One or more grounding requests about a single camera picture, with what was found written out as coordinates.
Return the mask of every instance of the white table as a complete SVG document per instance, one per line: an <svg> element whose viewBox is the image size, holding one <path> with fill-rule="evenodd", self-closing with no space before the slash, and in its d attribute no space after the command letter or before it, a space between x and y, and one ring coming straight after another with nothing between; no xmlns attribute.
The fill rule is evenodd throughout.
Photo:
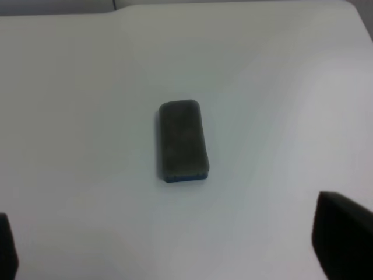
<svg viewBox="0 0 373 280"><path fill-rule="evenodd" d="M373 44L347 3L0 18L0 211L17 280L325 279L320 190L373 209ZM157 177L195 99L205 181Z"/></svg>

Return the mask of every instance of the white tabletop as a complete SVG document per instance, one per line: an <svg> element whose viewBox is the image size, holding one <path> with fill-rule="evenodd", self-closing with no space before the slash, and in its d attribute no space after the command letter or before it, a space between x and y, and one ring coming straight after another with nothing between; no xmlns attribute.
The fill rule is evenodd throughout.
<svg viewBox="0 0 373 280"><path fill-rule="evenodd" d="M154 116L202 110L205 181L157 177ZM325 279L320 190L373 209L373 44L347 3L0 18L0 211L17 280Z"/></svg>

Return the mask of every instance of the black object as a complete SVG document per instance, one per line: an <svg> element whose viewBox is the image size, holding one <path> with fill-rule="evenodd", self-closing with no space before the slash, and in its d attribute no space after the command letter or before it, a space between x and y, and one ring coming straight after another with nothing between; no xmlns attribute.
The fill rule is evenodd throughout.
<svg viewBox="0 0 373 280"><path fill-rule="evenodd" d="M312 244L329 280L373 279L373 213L354 201L320 192Z"/></svg>
<svg viewBox="0 0 373 280"><path fill-rule="evenodd" d="M161 162L164 181L205 179L209 160L202 117L194 100L164 103L159 108Z"/></svg>
<svg viewBox="0 0 373 280"><path fill-rule="evenodd" d="M0 279L14 280L18 269L18 257L8 217L0 213Z"/></svg>

